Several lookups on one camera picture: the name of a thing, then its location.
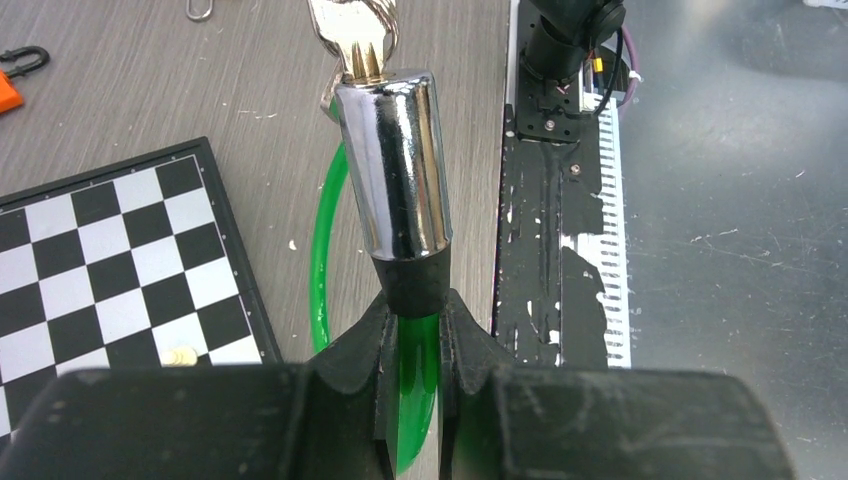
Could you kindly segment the brass padlock with steel shackle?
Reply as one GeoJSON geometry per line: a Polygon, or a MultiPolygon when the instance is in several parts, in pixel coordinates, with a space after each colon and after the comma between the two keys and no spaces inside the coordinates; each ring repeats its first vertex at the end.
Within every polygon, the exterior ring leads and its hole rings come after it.
{"type": "Polygon", "coordinates": [[[186,17],[192,22],[205,22],[212,17],[214,5],[214,0],[187,0],[185,2],[186,17]]]}

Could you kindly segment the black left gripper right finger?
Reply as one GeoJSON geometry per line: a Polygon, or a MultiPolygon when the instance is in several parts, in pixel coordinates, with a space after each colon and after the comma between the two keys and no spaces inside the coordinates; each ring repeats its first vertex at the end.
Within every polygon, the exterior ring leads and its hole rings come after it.
{"type": "Polygon", "coordinates": [[[440,315],[443,479],[791,479],[765,406],[706,372],[517,362],[451,291],[440,315]]]}

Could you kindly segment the green cable lock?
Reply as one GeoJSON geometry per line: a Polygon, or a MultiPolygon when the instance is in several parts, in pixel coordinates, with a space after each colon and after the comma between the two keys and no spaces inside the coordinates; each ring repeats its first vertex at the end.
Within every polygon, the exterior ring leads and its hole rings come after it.
{"type": "Polygon", "coordinates": [[[324,180],[310,251],[313,349],[331,342],[327,270],[345,183],[357,201],[365,247],[398,319],[397,473],[420,453],[438,379],[439,314],[450,287],[452,226],[434,75],[403,69],[337,86],[330,114],[342,141],[324,180]]]}

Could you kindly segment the silver cable lock keys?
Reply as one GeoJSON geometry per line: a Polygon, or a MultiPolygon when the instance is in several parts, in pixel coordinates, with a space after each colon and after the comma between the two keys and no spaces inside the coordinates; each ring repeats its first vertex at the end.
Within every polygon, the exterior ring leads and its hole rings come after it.
{"type": "Polygon", "coordinates": [[[374,80],[385,70],[399,41],[394,0],[309,0],[315,35],[337,59],[320,106],[338,120],[334,91],[341,83],[374,80]]]}

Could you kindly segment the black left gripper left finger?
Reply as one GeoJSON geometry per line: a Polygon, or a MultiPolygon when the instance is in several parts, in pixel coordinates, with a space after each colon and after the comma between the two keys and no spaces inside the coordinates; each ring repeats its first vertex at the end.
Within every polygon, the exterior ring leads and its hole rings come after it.
{"type": "Polygon", "coordinates": [[[87,369],[49,383],[5,479],[391,479],[397,321],[378,295],[308,362],[87,369]]]}

